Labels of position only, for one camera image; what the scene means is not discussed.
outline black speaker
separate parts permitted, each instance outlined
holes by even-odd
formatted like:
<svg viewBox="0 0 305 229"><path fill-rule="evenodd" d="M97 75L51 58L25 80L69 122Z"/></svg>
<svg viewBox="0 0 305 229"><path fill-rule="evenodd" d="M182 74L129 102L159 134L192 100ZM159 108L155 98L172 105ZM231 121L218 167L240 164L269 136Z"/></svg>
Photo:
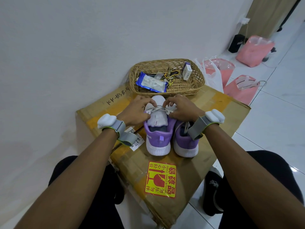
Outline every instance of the black speaker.
<svg viewBox="0 0 305 229"><path fill-rule="evenodd" d="M233 38L233 41L229 47L229 51L231 53L236 53L238 52L240 45L242 44L242 42L245 40L245 36L243 36L242 34L236 34Z"/></svg>

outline white shoe logo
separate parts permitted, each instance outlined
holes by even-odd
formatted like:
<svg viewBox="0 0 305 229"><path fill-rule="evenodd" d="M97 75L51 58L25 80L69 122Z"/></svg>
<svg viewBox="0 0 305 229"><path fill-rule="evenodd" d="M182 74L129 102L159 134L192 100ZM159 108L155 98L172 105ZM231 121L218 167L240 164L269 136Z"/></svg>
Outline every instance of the white shoe logo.
<svg viewBox="0 0 305 229"><path fill-rule="evenodd" d="M219 186L219 184L218 184L216 181L214 181L214 180L210 181L209 184L212 184L212 185L215 186L215 187L218 187L218 186Z"/></svg>

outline person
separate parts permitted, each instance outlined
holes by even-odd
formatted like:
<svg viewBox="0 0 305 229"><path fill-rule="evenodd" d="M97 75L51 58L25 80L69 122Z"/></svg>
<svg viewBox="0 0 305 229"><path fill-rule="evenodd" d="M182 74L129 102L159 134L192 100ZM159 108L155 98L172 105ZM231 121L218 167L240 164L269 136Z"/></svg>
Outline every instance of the person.
<svg viewBox="0 0 305 229"><path fill-rule="evenodd" d="M137 96L117 116L126 126L150 118L143 109L151 98ZM187 97L169 97L166 105L177 105L169 115L184 122L195 122L205 112ZM204 211L223 213L219 228L305 228L303 196L289 165L269 151L246 152L217 124L204 130L225 173L208 172ZM124 228L115 209L122 201L122 190L107 161L117 133L106 128L78 156L56 165L50 185L25 213L19 228Z"/></svg>

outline wicker basket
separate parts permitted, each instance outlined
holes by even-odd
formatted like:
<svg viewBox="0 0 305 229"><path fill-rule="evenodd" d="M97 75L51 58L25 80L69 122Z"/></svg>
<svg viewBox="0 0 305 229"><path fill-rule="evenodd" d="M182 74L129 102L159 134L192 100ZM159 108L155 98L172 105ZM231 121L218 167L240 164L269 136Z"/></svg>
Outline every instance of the wicker basket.
<svg viewBox="0 0 305 229"><path fill-rule="evenodd" d="M144 73L157 74L157 72L165 73L167 72L168 68L172 68L174 70L180 69L182 72L182 68L185 62L189 62L193 70L189 80L186 81L175 77L173 84L170 87L167 87L166 92L152 92L146 88L142 88L136 85L135 83L141 71ZM142 96L155 96L160 94L163 96L174 96L177 93L187 96L194 95L199 91L199 89L204 85L204 78L199 68L189 59L165 59L140 62L134 65L129 70L129 82L132 91Z"/></svg>

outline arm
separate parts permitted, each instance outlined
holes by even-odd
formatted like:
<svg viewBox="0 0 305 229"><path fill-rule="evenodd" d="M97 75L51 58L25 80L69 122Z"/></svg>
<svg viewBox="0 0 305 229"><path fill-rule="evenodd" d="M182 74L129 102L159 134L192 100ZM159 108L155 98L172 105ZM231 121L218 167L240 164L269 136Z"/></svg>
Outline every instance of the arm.
<svg viewBox="0 0 305 229"><path fill-rule="evenodd" d="M137 96L117 119L126 126L142 123L150 118L143 113L149 102L156 106L154 100ZM101 183L116 139L113 129L104 129L37 198L15 228L78 228Z"/></svg>
<svg viewBox="0 0 305 229"><path fill-rule="evenodd" d="M195 122L205 114L185 96L169 97L164 105L173 103L177 110L170 117L178 120ZM217 124L204 134L235 196L259 228L304 228L305 208L290 191Z"/></svg>

